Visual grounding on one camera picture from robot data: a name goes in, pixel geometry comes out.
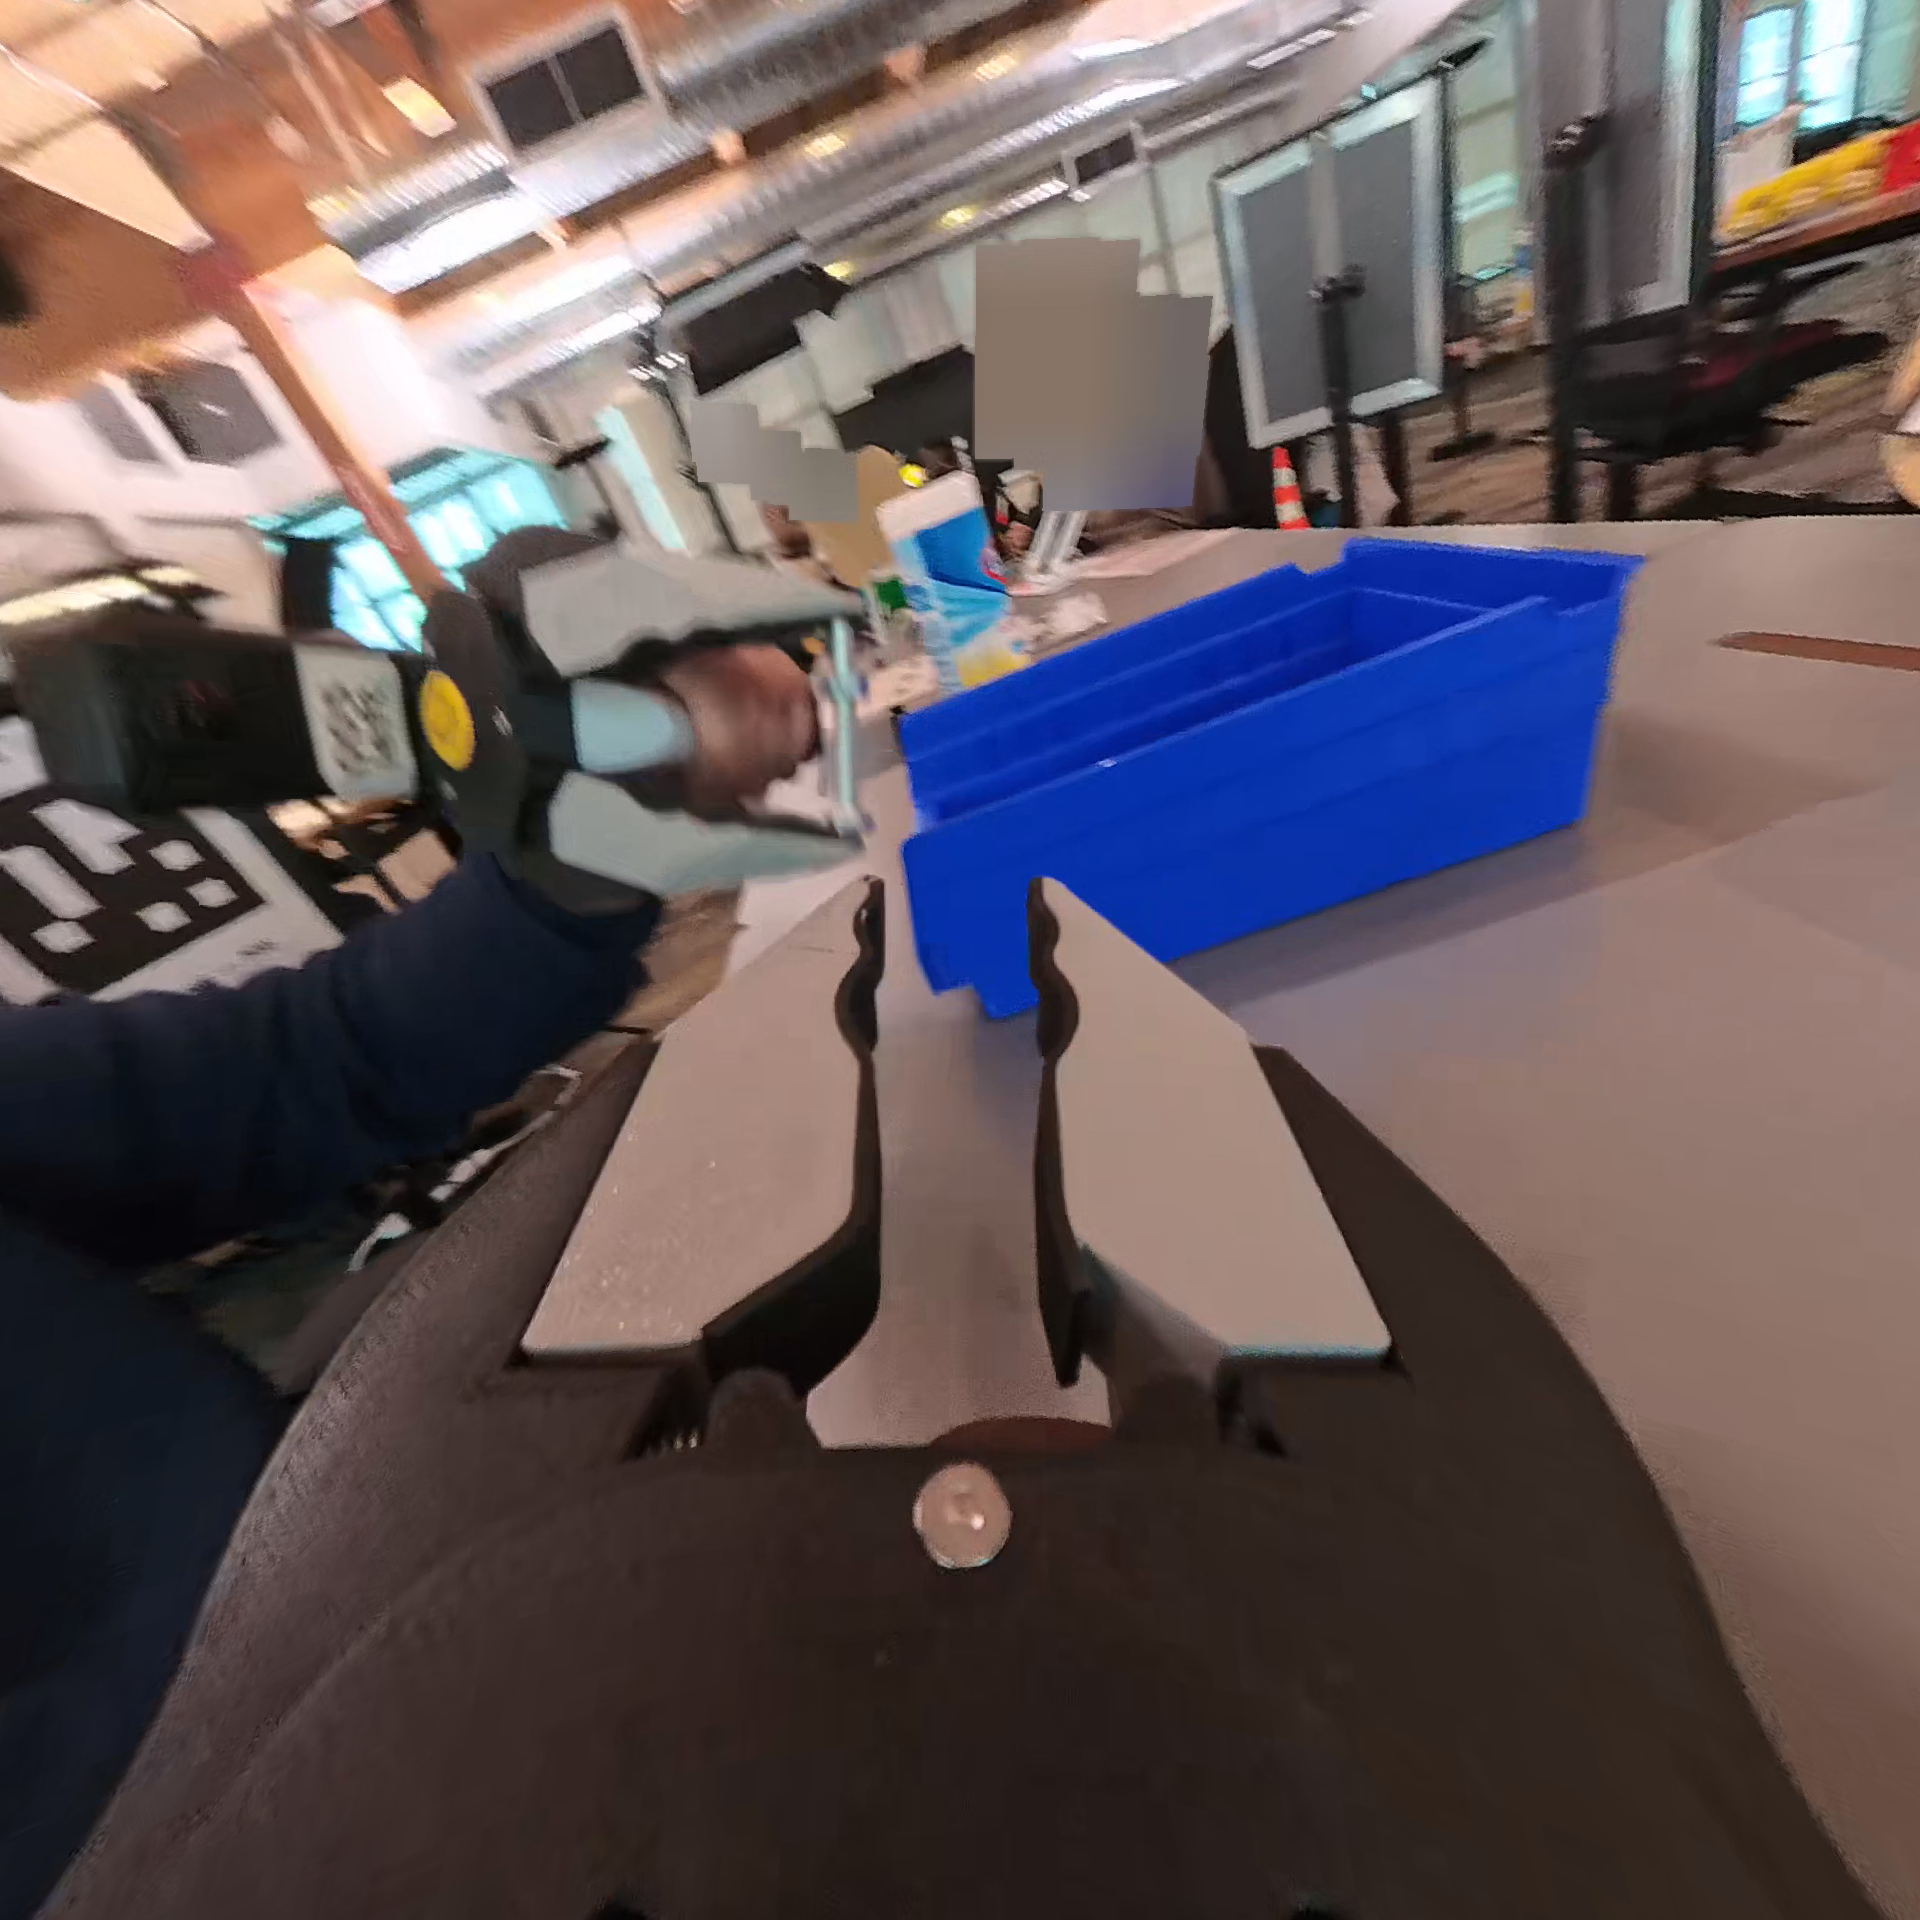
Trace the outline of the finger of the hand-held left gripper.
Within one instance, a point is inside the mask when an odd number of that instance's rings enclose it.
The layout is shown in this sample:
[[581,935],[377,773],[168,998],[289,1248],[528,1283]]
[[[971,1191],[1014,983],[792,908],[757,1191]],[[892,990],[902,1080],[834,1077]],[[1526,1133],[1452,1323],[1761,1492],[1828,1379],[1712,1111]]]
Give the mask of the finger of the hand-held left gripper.
[[568,773],[546,798],[546,899],[570,914],[626,914],[643,900],[731,891],[845,866],[861,821],[646,806],[608,778]]
[[520,574],[521,624],[568,682],[694,642],[789,640],[857,619],[857,591],[741,557],[600,543]]

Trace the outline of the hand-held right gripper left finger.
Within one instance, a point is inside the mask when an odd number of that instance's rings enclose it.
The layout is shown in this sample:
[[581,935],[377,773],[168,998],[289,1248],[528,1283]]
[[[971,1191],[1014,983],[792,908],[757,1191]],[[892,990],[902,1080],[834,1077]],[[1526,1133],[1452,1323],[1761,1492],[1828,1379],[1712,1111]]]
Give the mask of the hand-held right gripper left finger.
[[520,1354],[802,1398],[880,1302],[885,891],[850,878],[660,1036]]

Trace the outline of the grey panel on stand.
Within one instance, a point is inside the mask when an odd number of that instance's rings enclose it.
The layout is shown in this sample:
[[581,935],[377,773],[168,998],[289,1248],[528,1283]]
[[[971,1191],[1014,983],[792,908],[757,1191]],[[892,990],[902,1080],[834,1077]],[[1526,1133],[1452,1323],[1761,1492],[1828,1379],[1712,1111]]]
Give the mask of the grey panel on stand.
[[1446,130],[1445,84],[1427,74],[1212,180],[1251,444],[1330,428],[1325,308],[1341,327],[1353,418],[1443,394]]
[[1555,328],[1662,315],[1700,295],[1714,227],[1720,11],[1710,3],[1533,7]]

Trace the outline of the black white fiducial marker board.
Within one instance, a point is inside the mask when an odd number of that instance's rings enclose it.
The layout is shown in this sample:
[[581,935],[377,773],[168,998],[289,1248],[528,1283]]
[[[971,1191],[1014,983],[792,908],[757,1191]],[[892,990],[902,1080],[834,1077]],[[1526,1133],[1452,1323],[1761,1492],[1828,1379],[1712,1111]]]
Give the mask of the black white fiducial marker board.
[[2,998],[116,1000],[233,984],[342,939],[265,819],[156,823],[51,781],[30,722],[2,722]]

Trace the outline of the person's left hand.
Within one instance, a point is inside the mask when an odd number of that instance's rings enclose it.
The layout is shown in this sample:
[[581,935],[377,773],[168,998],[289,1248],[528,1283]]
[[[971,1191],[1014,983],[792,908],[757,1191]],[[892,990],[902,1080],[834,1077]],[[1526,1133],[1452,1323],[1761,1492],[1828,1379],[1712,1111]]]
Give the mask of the person's left hand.
[[779,645],[754,640],[678,652],[658,686],[691,727],[693,748],[678,781],[689,808],[701,819],[760,805],[821,746],[810,674]]

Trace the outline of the silver metal bolt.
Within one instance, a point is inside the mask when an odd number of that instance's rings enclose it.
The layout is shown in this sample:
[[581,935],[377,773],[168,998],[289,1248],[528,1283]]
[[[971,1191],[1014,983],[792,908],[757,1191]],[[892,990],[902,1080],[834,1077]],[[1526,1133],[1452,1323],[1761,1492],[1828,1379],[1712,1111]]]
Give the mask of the silver metal bolt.
[[849,614],[836,614],[828,627],[814,686],[821,716],[821,748],[817,751],[821,798],[833,824],[849,838],[861,838],[874,823],[859,799],[859,676]]

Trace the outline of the black tripod stand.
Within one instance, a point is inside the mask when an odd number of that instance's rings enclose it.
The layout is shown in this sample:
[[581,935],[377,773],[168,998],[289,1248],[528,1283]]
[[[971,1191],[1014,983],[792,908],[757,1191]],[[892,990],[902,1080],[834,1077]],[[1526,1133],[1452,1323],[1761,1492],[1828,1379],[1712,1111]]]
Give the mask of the black tripod stand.
[[[1363,525],[1349,318],[1349,308],[1363,292],[1364,270],[1360,264],[1341,267],[1313,285],[1336,478],[1336,525],[1346,531]],[[1388,492],[1388,506],[1376,511],[1376,523],[1411,525],[1411,466],[1402,408],[1376,415],[1374,435]]]

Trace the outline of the red black office chair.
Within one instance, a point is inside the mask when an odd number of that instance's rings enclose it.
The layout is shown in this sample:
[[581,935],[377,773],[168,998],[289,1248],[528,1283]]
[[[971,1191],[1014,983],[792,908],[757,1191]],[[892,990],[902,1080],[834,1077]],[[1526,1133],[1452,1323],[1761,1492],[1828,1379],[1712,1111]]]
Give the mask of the red black office chair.
[[1748,447],[1802,386],[1884,356],[1884,332],[1838,320],[1643,332],[1586,340],[1576,362],[1576,428],[1622,460]]

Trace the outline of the person's left forearm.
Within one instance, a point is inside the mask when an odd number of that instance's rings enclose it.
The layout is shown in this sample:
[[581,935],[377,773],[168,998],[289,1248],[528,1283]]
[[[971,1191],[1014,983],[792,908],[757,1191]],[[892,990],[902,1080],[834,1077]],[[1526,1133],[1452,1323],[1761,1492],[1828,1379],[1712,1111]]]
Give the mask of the person's left forearm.
[[473,858],[300,966],[6,1008],[4,1231],[158,1264],[429,1156],[626,1006],[660,914],[572,914]]

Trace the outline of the blue white wipes canister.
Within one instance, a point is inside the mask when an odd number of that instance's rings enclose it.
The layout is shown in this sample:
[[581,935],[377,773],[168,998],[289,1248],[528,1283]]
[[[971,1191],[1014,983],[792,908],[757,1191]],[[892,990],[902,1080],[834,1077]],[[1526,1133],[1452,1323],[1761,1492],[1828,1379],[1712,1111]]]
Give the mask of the blue white wipes canister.
[[1028,664],[979,479],[949,471],[885,498],[876,525],[941,694],[982,687]]

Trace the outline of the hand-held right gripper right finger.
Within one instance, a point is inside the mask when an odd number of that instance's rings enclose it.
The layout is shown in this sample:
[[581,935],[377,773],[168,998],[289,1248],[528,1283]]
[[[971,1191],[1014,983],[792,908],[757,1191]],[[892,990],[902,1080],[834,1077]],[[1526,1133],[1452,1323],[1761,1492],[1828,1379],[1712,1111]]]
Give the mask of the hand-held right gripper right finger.
[[1061,1386],[1378,1365],[1390,1332],[1257,1045],[1059,879],[1041,994],[1038,1294]]

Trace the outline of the person's dark clothing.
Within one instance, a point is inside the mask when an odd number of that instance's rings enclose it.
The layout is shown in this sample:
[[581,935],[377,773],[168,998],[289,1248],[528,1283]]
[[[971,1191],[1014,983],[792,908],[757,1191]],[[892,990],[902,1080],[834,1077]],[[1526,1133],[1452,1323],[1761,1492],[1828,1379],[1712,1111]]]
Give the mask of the person's dark clothing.
[[4,1227],[4,1918],[125,1778],[286,1416],[179,1302]]

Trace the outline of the blue plastic bin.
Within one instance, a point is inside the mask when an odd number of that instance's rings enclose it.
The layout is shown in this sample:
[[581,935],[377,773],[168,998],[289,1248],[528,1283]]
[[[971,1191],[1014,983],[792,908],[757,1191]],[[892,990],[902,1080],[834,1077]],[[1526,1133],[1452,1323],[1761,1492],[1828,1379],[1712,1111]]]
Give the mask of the blue plastic bin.
[[1041,878],[1170,962],[1577,824],[1638,568],[1363,538],[907,716],[928,988],[1033,1006]]

